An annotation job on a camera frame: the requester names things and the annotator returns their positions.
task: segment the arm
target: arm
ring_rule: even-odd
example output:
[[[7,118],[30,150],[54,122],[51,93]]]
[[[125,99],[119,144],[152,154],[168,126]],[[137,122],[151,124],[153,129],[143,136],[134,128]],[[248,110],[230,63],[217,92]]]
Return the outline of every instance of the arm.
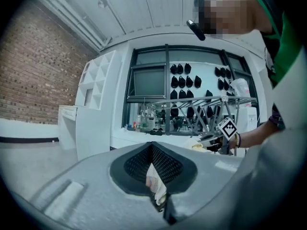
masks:
[[[242,148],[250,148],[255,145],[261,144],[267,137],[279,131],[276,124],[270,120],[259,126],[258,128],[240,134]],[[236,146],[235,137],[232,137],[229,141],[229,148],[233,149]]]

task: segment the white ceiling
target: white ceiling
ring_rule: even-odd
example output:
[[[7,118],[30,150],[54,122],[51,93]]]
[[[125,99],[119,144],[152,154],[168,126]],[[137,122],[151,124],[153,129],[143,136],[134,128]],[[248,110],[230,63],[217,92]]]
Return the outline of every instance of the white ceiling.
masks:
[[[186,21],[192,19],[193,0],[107,0],[106,8],[99,0],[41,1],[97,51],[127,38],[192,33]]]

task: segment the person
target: person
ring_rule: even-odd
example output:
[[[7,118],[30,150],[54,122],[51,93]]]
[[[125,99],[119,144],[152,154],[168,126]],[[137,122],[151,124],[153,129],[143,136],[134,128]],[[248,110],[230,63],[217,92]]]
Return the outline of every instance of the person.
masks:
[[[195,24],[204,34],[222,38],[259,30],[265,48],[268,76],[274,88],[295,61],[302,43],[288,21],[283,8],[274,0],[194,0]],[[270,135],[284,129],[283,120],[274,105],[269,120],[250,132],[240,134],[240,147],[261,144]],[[229,148],[237,145],[235,137]]]

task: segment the drawer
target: drawer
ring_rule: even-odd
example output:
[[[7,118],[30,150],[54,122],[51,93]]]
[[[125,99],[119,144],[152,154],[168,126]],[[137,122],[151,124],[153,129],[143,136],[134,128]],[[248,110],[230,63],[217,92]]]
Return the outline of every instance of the drawer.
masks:
[[[60,106],[63,117],[76,121],[77,107],[75,106]]]

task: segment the window frame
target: window frame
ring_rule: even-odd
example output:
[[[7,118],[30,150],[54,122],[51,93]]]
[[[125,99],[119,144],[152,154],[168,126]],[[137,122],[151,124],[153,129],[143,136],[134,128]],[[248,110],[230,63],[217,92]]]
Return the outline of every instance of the window frame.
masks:
[[[137,57],[138,54],[140,53],[149,53],[149,52],[156,52],[156,51],[162,51],[165,50],[165,62],[154,62],[154,63],[148,63],[148,64],[142,64],[142,65],[136,65],[137,62]],[[182,50],[182,51],[200,51],[200,52],[207,52],[207,53],[214,53],[218,54],[219,57],[221,58],[221,63],[224,66],[229,66],[231,75],[233,79],[237,79],[236,73],[243,74],[251,79],[251,84],[253,86],[257,103],[255,105],[252,105],[256,107],[257,109],[257,115],[259,117],[260,111],[259,111],[259,101],[258,101],[258,94],[257,94],[257,89],[255,86],[255,82],[253,80],[253,77],[250,73],[250,69],[248,67],[248,64],[245,60],[244,57],[240,57],[238,55],[226,52],[224,49],[219,50],[215,48],[209,48],[209,47],[200,47],[200,46],[187,46],[187,45],[164,45],[164,46],[155,46],[155,47],[149,47],[149,48],[142,48],[142,49],[134,49],[131,57],[131,62],[130,62],[130,68],[128,72],[128,77],[129,80],[127,81],[126,84],[126,89],[125,89],[125,101],[124,101],[124,107],[123,107],[123,116],[122,116],[122,127],[127,123],[128,117],[129,117],[129,103],[150,103],[153,100],[155,101],[163,101],[163,100],[170,100],[170,93],[171,93],[171,81],[170,81],[170,60],[169,60],[169,51],[171,50]],[[241,63],[241,66],[244,71],[234,69],[229,57],[238,59]],[[165,66],[165,96],[134,96],[128,97],[128,90],[130,89],[130,82],[131,82],[131,76],[133,73],[134,69],[142,69],[142,68],[150,68],[150,67],[157,67],[160,64],[164,64]],[[170,125],[170,109],[166,109],[166,114],[165,114],[165,135],[178,135],[178,136],[190,136],[191,133],[189,132],[170,132],[169,131],[169,125]]]

